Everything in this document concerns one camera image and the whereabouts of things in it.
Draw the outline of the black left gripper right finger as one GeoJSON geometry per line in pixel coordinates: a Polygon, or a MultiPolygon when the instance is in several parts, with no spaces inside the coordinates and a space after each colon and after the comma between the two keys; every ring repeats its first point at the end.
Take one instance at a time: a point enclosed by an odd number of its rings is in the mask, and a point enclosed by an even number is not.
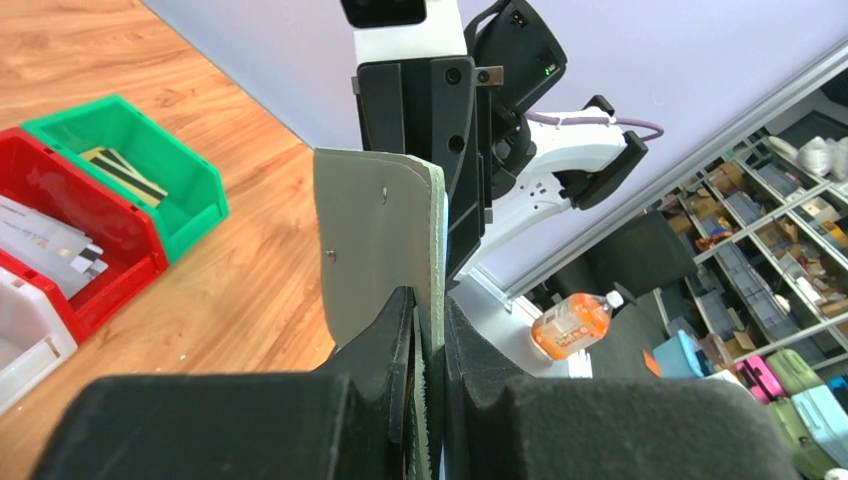
{"type": "Polygon", "coordinates": [[[722,380],[537,378],[445,305],[451,479],[791,479],[765,408],[722,380]]]}

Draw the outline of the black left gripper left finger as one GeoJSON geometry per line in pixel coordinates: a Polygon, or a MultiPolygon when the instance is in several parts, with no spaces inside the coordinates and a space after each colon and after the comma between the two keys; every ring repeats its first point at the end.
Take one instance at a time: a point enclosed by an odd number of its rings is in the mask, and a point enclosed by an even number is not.
{"type": "Polygon", "coordinates": [[[108,376],[51,434],[36,479],[406,479],[411,288],[310,372],[108,376]]]}

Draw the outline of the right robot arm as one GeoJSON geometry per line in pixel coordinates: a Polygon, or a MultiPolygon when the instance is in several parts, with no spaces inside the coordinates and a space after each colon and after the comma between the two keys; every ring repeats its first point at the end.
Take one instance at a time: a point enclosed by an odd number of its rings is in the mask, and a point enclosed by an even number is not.
{"type": "Polygon", "coordinates": [[[496,1],[469,21],[454,1],[342,8],[363,148],[442,170],[447,280],[554,214],[596,206],[647,154],[637,122],[601,95],[576,112],[533,111],[567,56],[526,1],[496,1]]]}

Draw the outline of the teal leather card holder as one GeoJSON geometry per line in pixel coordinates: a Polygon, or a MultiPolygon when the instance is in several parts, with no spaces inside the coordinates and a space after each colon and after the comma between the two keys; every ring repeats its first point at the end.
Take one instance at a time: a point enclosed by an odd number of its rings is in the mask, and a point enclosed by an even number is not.
{"type": "Polygon", "coordinates": [[[318,148],[313,158],[323,305],[346,347],[398,287],[416,300],[411,478],[438,476],[444,418],[447,194],[443,170],[412,155],[318,148]]]}

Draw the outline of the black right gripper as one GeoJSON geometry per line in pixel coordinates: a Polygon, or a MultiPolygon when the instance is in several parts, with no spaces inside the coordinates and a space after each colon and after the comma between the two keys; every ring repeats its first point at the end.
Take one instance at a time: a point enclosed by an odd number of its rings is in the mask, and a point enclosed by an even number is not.
{"type": "Polygon", "coordinates": [[[413,155],[443,170],[448,281],[478,251],[492,207],[491,93],[500,66],[470,56],[369,62],[353,79],[366,151],[413,155]]]}

